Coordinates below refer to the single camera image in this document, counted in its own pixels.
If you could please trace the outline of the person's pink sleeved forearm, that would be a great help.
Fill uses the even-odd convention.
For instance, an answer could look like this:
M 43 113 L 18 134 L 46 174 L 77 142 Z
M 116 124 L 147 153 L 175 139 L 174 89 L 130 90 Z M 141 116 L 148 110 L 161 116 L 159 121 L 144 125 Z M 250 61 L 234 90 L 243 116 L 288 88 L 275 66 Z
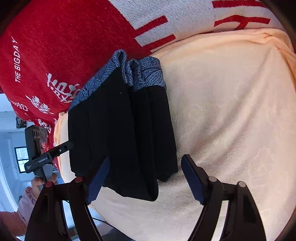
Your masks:
M 37 199 L 32 193 L 32 187 L 27 187 L 18 203 L 17 211 L 1 211 L 1 225 L 14 237 L 24 236 L 36 201 Z

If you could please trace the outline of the person's left hand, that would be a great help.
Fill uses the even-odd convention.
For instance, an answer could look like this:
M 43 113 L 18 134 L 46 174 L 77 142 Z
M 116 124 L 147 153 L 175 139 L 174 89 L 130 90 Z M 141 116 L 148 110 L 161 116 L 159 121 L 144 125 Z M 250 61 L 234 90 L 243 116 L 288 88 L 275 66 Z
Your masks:
M 53 173 L 51 178 L 49 179 L 50 182 L 56 183 L 58 175 Z M 31 181 L 31 187 L 32 187 L 32 195 L 37 199 L 40 195 L 40 187 L 44 185 L 44 181 L 40 179 L 39 177 L 35 177 Z

